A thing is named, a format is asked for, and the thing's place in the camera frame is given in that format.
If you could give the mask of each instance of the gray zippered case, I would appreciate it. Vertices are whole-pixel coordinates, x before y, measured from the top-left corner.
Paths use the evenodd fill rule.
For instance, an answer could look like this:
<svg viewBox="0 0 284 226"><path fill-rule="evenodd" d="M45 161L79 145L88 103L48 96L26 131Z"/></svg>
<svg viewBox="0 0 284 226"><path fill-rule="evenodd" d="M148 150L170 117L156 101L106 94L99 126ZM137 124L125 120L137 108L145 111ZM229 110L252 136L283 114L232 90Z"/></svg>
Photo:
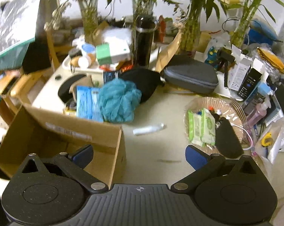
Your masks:
<svg viewBox="0 0 284 226"><path fill-rule="evenodd" d="M218 85L215 69L186 55L174 55L163 70L166 82L192 92L209 94Z"/></svg>

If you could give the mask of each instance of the metal screw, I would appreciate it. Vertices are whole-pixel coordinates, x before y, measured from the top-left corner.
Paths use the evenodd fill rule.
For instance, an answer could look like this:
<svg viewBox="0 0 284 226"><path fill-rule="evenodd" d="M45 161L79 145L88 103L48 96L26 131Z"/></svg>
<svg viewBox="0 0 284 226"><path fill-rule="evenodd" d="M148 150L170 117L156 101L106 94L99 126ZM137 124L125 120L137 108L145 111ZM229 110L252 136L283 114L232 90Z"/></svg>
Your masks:
<svg viewBox="0 0 284 226"><path fill-rule="evenodd" d="M188 185L183 183L183 182L178 182L175 185L173 185L173 187L177 190L185 190L188 189Z"/></svg>
<svg viewBox="0 0 284 226"><path fill-rule="evenodd" d="M91 184L91 188L94 190L100 190L105 188L105 184L102 182L94 182Z"/></svg>

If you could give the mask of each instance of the brown egg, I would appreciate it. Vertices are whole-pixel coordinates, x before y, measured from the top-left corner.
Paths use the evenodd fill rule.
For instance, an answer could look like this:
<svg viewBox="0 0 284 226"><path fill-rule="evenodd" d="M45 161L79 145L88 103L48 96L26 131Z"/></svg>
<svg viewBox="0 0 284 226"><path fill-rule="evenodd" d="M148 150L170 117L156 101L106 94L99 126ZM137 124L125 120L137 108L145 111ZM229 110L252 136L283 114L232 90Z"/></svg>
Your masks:
<svg viewBox="0 0 284 226"><path fill-rule="evenodd" d="M78 65L78 59L80 58L81 56L76 56L74 58L71 59L70 61L70 65L72 65L73 67L79 67Z"/></svg>
<svg viewBox="0 0 284 226"><path fill-rule="evenodd" d="M90 57L90 59L91 59L91 61L92 61L91 64L94 64L95 61L96 61L96 55L95 55L95 54L91 54L91 53L88 53L87 55Z"/></svg>

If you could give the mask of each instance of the ribbed gray panel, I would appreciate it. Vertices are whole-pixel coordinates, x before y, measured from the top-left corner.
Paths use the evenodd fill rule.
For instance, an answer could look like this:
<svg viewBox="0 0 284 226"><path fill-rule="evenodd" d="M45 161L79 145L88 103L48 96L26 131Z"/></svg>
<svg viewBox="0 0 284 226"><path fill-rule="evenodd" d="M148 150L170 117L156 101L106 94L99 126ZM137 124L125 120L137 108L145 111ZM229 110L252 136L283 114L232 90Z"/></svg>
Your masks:
<svg viewBox="0 0 284 226"><path fill-rule="evenodd" d="M12 223L10 226L19 226L19 224ZM225 226L225 224L206 217L188 195L175 194L166 184L116 184L107 193L92 195L77 215L55 226Z"/></svg>

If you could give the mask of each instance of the yellow cloth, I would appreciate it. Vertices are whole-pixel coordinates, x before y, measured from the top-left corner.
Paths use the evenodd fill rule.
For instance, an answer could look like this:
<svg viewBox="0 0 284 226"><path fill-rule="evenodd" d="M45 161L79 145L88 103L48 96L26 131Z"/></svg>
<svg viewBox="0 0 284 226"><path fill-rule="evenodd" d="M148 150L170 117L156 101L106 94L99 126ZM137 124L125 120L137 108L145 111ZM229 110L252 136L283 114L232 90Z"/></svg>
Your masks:
<svg viewBox="0 0 284 226"><path fill-rule="evenodd" d="M278 69L282 74L284 73L284 64L276 55L262 48L257 48L257 52L261 58L268 61L270 65Z"/></svg>

